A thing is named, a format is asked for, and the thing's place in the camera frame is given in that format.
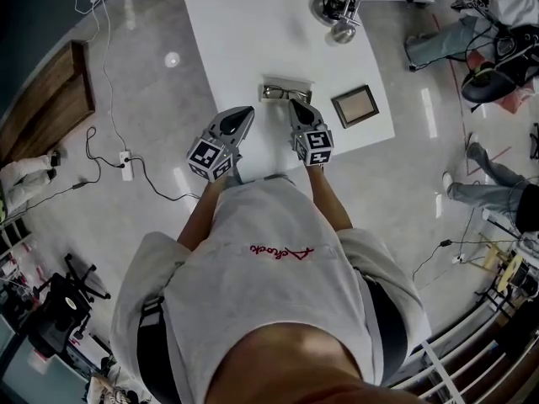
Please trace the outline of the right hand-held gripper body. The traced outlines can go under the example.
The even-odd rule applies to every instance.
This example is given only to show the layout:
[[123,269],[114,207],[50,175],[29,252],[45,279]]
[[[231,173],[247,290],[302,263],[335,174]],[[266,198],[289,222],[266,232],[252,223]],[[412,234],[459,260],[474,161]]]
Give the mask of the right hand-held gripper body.
[[334,141],[325,123],[306,126],[291,133],[292,150],[306,167],[323,166],[331,161]]

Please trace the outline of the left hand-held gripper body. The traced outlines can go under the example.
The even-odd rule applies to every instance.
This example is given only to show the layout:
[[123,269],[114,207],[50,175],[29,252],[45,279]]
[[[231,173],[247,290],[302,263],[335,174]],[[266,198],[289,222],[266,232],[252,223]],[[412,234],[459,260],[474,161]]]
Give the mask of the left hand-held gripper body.
[[208,182],[216,182],[231,171],[243,158],[239,151],[242,127],[240,117],[214,119],[187,154],[191,172]]

